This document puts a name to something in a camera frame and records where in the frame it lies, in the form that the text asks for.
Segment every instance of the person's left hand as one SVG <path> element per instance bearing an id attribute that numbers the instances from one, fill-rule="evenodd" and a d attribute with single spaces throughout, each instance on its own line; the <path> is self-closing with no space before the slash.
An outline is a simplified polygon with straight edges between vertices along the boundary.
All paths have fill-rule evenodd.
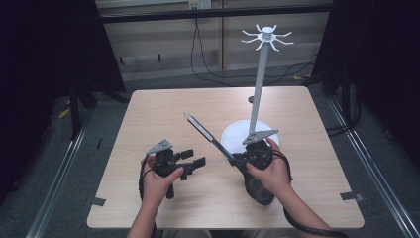
<path id="1" fill-rule="evenodd" d="M 172 174 L 163 178 L 158 176 L 154 171 L 150 171 L 155 161 L 155 156 L 149 156 L 145 164 L 143 203 L 160 206 L 166 196 L 167 189 L 182 175 L 184 168 L 178 168 Z"/>

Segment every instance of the forearm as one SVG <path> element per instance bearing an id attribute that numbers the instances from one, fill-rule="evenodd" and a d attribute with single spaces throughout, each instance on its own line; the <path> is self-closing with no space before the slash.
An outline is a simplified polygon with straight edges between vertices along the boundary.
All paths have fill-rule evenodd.
<path id="1" fill-rule="evenodd" d="M 130 229 L 128 238 L 150 238 L 155 226 L 155 219 L 158 214 L 158 205 L 142 204 L 136 219 Z"/>
<path id="2" fill-rule="evenodd" d="M 332 230 L 293 190 L 293 188 L 277 192 L 277 199 L 283 205 L 284 209 L 297 223 L 316 229 Z M 299 232 L 302 237 L 319 237 L 308 233 Z"/>

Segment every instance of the metal pole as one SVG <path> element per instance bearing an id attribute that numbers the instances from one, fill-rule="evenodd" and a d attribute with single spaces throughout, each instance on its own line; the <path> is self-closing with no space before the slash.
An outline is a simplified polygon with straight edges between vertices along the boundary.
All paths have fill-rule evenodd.
<path id="1" fill-rule="evenodd" d="M 268 50 L 268 43 L 264 43 L 260 50 L 259 68 L 257 69 L 257 82 L 256 89 L 254 91 L 253 111 L 251 113 L 250 122 L 250 133 L 254 133 L 256 130 L 257 117 L 259 115 L 260 101 L 262 98 L 263 79 L 265 76 L 265 65 L 266 59 L 268 57 Z"/>

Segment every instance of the white mug tree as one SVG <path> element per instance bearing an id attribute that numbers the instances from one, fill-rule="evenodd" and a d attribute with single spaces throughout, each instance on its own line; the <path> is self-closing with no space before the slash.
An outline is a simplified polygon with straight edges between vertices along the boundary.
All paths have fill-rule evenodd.
<path id="1" fill-rule="evenodd" d="M 239 122 L 233 123 L 228 128 L 226 128 L 226 130 L 224 131 L 222 135 L 222 145 L 224 145 L 231 153 L 243 151 L 244 146 L 241 146 L 241 148 L 238 148 L 238 146 L 235 145 L 234 141 L 235 140 L 237 141 L 238 136 L 244 133 L 244 130 L 245 130 L 244 127 L 248 126 L 248 123 L 250 123 L 248 136 L 243 141 L 242 143 L 243 145 L 256 143 L 278 132 L 278 130 L 272 130 L 264 123 L 257 121 L 259 108 L 260 108 L 260 100 L 261 100 L 262 91 L 263 91 L 263 80 L 265 76 L 266 60 L 268 57 L 269 45 L 271 45 L 271 47 L 275 51 L 279 52 L 279 49 L 277 49 L 273 43 L 274 41 L 278 41 L 284 45 L 293 44 L 293 43 L 287 43 L 282 40 L 279 40 L 277 37 L 287 37 L 291 34 L 291 32 L 285 35 L 276 35 L 273 33 L 276 27 L 277 26 L 274 26 L 273 28 L 263 27 L 262 29 L 260 29 L 259 25 L 257 25 L 257 30 L 259 30 L 259 33 L 256 33 L 256 34 L 250 34 L 250 33 L 247 33 L 246 31 L 243 31 L 246 35 L 254 36 L 255 38 L 250 41 L 242 41 L 242 42 L 250 43 L 256 40 L 261 41 L 260 45 L 256 48 L 256 51 L 260 50 L 260 59 L 259 59 L 259 67 L 257 70 L 257 80 L 256 80 L 256 87 L 255 87 L 255 92 L 254 92 L 251 120 L 239 121 Z M 275 137 L 273 139 L 277 144 L 279 144 L 278 137 Z"/>

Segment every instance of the wall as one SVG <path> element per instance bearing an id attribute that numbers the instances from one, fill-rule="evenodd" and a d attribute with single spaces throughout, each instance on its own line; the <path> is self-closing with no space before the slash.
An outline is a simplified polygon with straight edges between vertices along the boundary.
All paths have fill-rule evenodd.
<path id="1" fill-rule="evenodd" d="M 129 1 L 131 5 L 124 7 L 109 7 L 118 5 L 123 1 L 96 0 L 100 14 L 127 14 L 127 13 L 152 13 L 166 11 L 182 11 L 188 9 L 187 1 L 160 0 L 161 4 L 149 5 L 148 0 Z M 318 3 L 330 3 L 331 1 L 318 1 Z M 212 8 L 251 8 L 287 5 L 315 4 L 316 1 L 300 0 L 213 0 Z M 206 62 L 212 70 L 231 70 L 240 68 L 257 67 L 259 52 L 255 48 L 257 42 L 250 44 L 242 43 L 241 40 L 250 40 L 242 30 L 256 33 L 256 24 L 262 27 L 277 25 L 276 34 L 293 32 L 284 38 L 286 42 L 294 42 L 294 45 L 284 46 L 276 43 L 280 53 L 272 51 L 268 56 L 268 66 L 291 65 L 299 62 L 313 60 L 317 54 L 328 19 L 328 13 L 308 14 L 284 14 L 269 16 L 229 17 L 198 19 L 198 25 L 202 40 Z M 120 65 L 123 74 L 131 73 L 131 76 L 123 76 L 125 80 L 139 79 L 134 72 L 164 70 L 162 63 L 157 63 L 158 54 L 177 56 L 181 63 L 179 68 L 189 67 L 189 58 L 194 37 L 195 21 L 192 19 L 106 24 L 109 41 L 117 59 L 122 58 L 126 66 Z M 195 51 L 200 52 L 198 40 L 195 42 Z M 200 54 L 194 55 L 194 63 L 197 71 L 204 66 Z M 152 59 L 154 63 L 145 63 Z M 130 69 L 134 64 L 141 68 Z"/>

